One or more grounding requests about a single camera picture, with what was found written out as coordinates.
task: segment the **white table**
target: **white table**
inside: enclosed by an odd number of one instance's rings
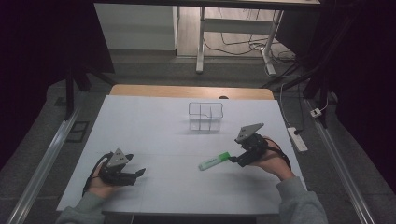
[[[221,102],[219,132],[190,131],[190,102]],[[275,100],[216,100],[144,96],[106,97],[58,210],[75,206],[96,161],[118,147],[134,158],[123,169],[147,168],[134,186],[119,189],[104,211],[166,215],[262,215],[278,213],[279,180],[257,167],[225,161],[205,171],[198,164],[224,151],[238,156],[242,126],[263,122],[258,133],[271,136],[302,177]]]

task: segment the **gray jacket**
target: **gray jacket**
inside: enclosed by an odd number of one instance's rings
[[[281,223],[328,223],[317,194],[306,191],[300,178],[294,177],[276,185],[282,202],[279,207]],[[64,223],[102,224],[104,199],[87,192],[75,208],[67,207],[56,221]]]

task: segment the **marker cap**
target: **marker cap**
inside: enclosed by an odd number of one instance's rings
[[[228,153],[228,152],[224,152],[219,155],[219,159],[221,161],[227,161],[229,157],[230,157],[230,153]]]

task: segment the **white cabinet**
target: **white cabinet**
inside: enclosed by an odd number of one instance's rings
[[[109,49],[175,50],[177,7],[95,4]]]

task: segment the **green marker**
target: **green marker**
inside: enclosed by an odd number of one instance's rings
[[[217,165],[217,164],[221,163],[222,161],[227,161],[229,157],[230,157],[230,153],[224,152],[224,153],[218,155],[215,158],[212,158],[210,160],[202,162],[201,164],[199,164],[198,168],[201,171],[204,171],[204,170],[209,169],[210,167],[212,167],[214,165]]]

